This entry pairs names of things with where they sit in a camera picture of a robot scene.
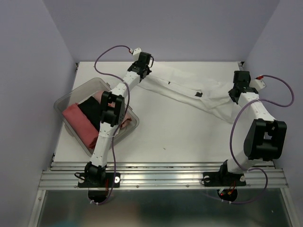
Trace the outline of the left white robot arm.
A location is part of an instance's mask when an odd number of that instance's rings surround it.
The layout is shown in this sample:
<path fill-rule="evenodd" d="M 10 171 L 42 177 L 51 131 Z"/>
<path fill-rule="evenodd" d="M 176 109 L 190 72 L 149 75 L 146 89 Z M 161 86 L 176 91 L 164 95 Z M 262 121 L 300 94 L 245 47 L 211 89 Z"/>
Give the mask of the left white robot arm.
<path fill-rule="evenodd" d="M 94 186 L 101 186 L 105 182 L 108 151 L 127 112 L 125 98 L 130 97 L 130 91 L 151 73 L 151 54 L 137 48 L 132 51 L 132 56 L 135 61 L 128 68 L 122 82 L 110 91 L 103 92 L 100 99 L 98 139 L 84 170 L 84 179 Z"/>

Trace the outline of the white printed t-shirt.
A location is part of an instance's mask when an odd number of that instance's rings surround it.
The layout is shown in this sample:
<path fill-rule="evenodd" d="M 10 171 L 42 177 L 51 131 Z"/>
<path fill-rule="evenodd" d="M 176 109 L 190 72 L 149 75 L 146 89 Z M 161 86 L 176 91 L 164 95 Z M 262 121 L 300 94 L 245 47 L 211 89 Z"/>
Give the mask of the white printed t-shirt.
<path fill-rule="evenodd" d="M 174 99 L 233 123 L 234 102 L 228 92 L 233 87 L 229 80 L 213 78 L 215 69 L 199 73 L 179 70 L 157 63 L 139 87 Z"/>

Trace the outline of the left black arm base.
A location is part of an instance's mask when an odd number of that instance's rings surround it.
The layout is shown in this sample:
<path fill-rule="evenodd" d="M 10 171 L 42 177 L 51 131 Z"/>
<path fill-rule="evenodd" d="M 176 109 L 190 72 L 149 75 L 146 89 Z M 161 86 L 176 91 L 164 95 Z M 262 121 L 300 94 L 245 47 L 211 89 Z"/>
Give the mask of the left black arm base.
<path fill-rule="evenodd" d="M 84 172 L 76 172 L 79 188 L 119 188 L 121 174 L 118 172 L 106 172 L 106 166 L 94 166 L 88 163 Z"/>

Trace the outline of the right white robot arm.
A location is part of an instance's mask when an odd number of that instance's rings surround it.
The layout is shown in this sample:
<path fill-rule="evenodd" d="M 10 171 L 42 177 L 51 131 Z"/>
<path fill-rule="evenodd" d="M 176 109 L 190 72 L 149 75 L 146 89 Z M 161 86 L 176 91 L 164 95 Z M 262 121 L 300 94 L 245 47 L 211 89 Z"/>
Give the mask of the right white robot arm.
<path fill-rule="evenodd" d="M 240 153 L 231 152 L 231 159 L 226 160 L 218 172 L 218 180 L 229 184 L 259 162 L 279 159 L 282 155 L 287 124 L 276 120 L 263 105 L 264 99 L 258 92 L 264 88 L 263 76 L 252 80 L 248 71 L 235 71 L 233 88 L 228 92 L 231 100 L 241 110 L 235 122 L 242 114 L 248 117 L 250 127 L 244 139 Z"/>

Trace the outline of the clear plastic storage bin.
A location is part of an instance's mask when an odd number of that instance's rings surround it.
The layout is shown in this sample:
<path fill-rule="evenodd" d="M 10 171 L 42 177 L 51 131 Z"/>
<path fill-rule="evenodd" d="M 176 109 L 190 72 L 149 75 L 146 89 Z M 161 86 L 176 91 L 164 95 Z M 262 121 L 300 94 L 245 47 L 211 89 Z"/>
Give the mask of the clear plastic storage bin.
<path fill-rule="evenodd" d="M 54 109 L 60 115 L 64 122 L 64 126 L 66 131 L 69 135 L 73 138 L 75 143 L 77 144 L 77 148 L 82 150 L 87 156 L 91 157 L 93 154 L 93 150 L 85 146 L 83 141 L 78 136 L 77 132 L 73 129 L 73 127 L 69 124 L 68 120 L 64 117 L 63 111 L 68 108 L 68 106 L 72 104 L 80 104 L 91 96 L 94 96 L 98 91 L 109 91 L 111 90 L 111 86 L 106 83 L 101 78 L 93 78 L 86 83 L 82 84 L 81 86 L 75 88 L 70 93 L 64 95 L 63 97 L 59 98 L 54 103 Z M 119 133 L 115 136 L 115 144 L 121 142 L 124 138 L 126 138 L 131 132 L 135 130 L 135 128 L 139 125 L 139 118 L 137 115 L 132 111 L 131 107 L 128 108 L 128 115 L 130 115 L 132 121 L 129 124 L 121 129 Z"/>

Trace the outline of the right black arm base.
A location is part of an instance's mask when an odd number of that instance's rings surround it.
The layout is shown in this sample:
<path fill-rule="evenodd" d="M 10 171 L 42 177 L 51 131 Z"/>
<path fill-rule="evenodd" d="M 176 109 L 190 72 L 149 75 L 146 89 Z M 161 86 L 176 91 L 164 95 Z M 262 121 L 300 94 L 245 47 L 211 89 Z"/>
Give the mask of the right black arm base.
<path fill-rule="evenodd" d="M 203 172 L 201 183 L 205 187 L 229 187 L 246 186 L 244 174 L 235 174 L 228 172 L 227 160 L 223 162 L 217 172 Z"/>

